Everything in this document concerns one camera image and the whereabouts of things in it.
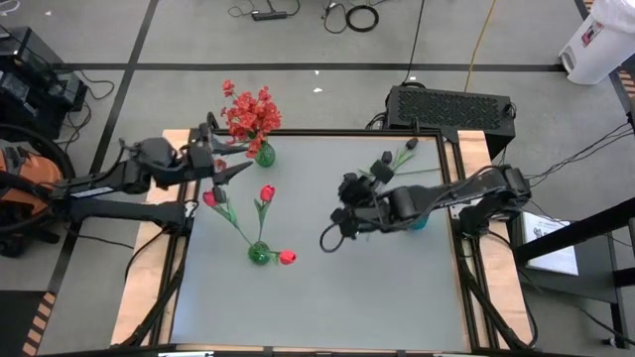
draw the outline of table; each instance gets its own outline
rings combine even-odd
[[[180,147],[189,139],[190,130],[166,130],[163,133],[174,147]],[[490,165],[489,153],[485,142],[485,137],[479,131],[462,131],[458,133],[460,154],[462,156],[463,168],[467,176],[476,172],[483,166]],[[452,146],[445,144],[445,152],[448,157],[448,166],[451,179],[457,178],[457,170],[454,166],[454,153]],[[191,182],[187,187],[186,199],[194,195],[194,184]],[[148,203],[160,203],[177,198],[179,188],[177,186],[163,191],[155,187],[148,192]],[[491,222],[490,229],[496,233],[507,237],[504,223]],[[153,223],[142,223],[137,235],[135,249],[139,249],[159,232],[159,227]],[[173,261],[173,271],[179,265],[183,249],[185,247],[185,237],[179,238],[176,244],[176,254]],[[156,301],[161,284],[164,265],[168,253],[168,238],[159,239],[150,246],[146,252],[141,254],[132,266],[128,281],[124,288],[117,321],[112,334],[111,342],[120,343],[126,339],[143,320],[153,303]],[[516,266],[512,252],[509,248],[498,242],[496,238],[484,236],[480,240],[480,250],[483,261],[484,274],[487,280],[487,287],[492,303],[496,306],[501,315],[505,318],[511,328],[525,342],[529,342],[532,337],[527,311],[524,305],[524,298],[520,288],[520,283],[516,273]],[[490,346],[486,333],[485,319],[480,311],[478,303],[473,298],[475,324],[478,331],[478,342],[480,346]],[[159,343],[168,343],[172,327],[176,297],[172,297],[168,303],[162,320],[161,333],[158,335]],[[462,338],[467,341],[467,327],[464,329]],[[499,337],[498,343],[501,348],[505,348],[504,342]],[[183,349],[204,349],[204,350],[241,350],[241,351],[262,351],[263,347],[254,346],[180,346]],[[311,349],[275,347],[278,351],[311,351]]]

